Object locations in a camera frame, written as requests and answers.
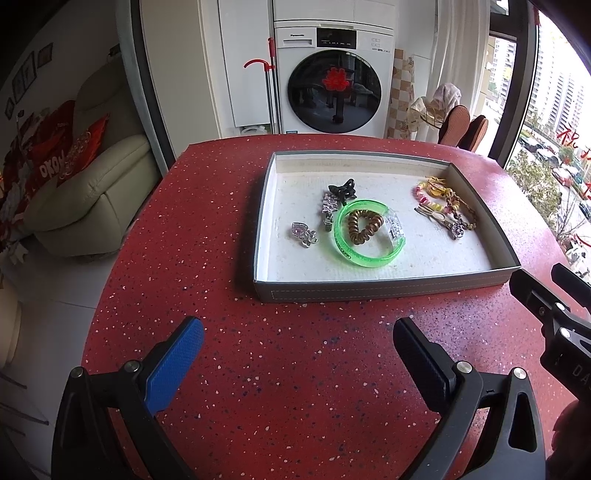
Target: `washing machine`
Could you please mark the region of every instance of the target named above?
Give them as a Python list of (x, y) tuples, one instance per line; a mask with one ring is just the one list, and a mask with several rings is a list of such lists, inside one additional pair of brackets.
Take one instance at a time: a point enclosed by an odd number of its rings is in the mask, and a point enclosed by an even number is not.
[(314, 20), (275, 22), (283, 133), (383, 138), (394, 32)]

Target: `slipper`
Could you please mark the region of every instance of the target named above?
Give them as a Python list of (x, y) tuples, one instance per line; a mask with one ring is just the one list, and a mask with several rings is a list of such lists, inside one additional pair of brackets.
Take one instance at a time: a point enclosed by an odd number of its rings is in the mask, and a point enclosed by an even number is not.
[(457, 146), (462, 150), (475, 152), (480, 142), (482, 142), (487, 129), (488, 119), (484, 115), (476, 117), (470, 122), (466, 135), (462, 137)]
[(457, 147), (470, 126), (470, 112), (463, 105), (455, 106), (439, 129), (439, 144)]

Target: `washing machine door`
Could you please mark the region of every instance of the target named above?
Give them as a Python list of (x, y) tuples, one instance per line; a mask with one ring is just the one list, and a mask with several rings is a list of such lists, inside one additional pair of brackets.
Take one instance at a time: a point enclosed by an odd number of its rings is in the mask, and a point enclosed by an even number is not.
[(291, 109), (309, 127), (344, 134), (376, 114), (382, 86), (375, 70), (345, 50), (323, 50), (304, 59), (287, 83)]

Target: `white curtain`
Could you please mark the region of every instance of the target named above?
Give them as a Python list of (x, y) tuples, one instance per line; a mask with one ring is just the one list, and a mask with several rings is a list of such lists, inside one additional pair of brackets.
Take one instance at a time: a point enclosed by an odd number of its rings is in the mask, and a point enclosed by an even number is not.
[[(427, 99), (433, 98), (443, 83), (453, 83), (462, 92), (461, 104), (473, 116), (484, 74), (490, 21), (490, 0), (437, 1), (437, 35)], [(437, 143), (438, 136), (437, 130), (423, 125), (416, 139)]]

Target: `red flower sticker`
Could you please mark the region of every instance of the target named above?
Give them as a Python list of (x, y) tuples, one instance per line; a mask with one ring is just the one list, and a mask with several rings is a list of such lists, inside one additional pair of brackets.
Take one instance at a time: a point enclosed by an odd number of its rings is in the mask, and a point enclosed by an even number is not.
[(346, 78), (345, 69), (337, 69), (336, 67), (330, 68), (326, 78), (322, 79), (322, 83), (329, 92), (344, 92), (351, 84)]

